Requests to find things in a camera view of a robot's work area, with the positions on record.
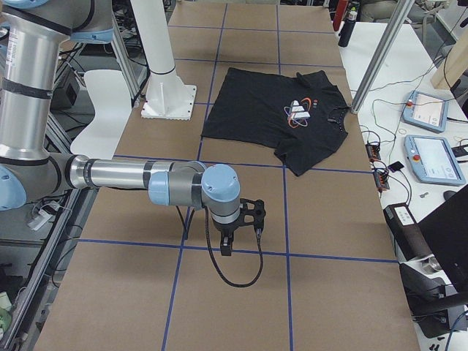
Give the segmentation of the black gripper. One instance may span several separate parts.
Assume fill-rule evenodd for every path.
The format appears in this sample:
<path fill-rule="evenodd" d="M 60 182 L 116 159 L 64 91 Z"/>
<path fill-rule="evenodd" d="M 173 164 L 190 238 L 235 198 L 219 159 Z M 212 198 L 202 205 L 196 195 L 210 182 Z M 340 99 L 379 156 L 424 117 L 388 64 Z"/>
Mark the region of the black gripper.
<path fill-rule="evenodd" d="M 215 228 L 220 232 L 220 252 L 224 257 L 230 257 L 233 251 L 234 233 L 238 229 L 236 223 L 222 224 L 215 222 Z"/>

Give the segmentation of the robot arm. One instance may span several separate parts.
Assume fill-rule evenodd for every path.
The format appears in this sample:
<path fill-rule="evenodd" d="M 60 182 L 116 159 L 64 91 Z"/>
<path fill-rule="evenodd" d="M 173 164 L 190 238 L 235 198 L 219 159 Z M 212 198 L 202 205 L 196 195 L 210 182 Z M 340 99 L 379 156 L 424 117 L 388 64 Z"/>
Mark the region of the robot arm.
<path fill-rule="evenodd" d="M 65 189 L 138 189 L 158 205 L 204 209 L 232 252 L 246 204 L 234 169 L 201 162 L 129 162 L 52 154 L 44 147 L 59 48 L 67 40 L 109 43 L 110 1 L 4 1 L 10 33 L 1 79 L 1 209 Z"/>

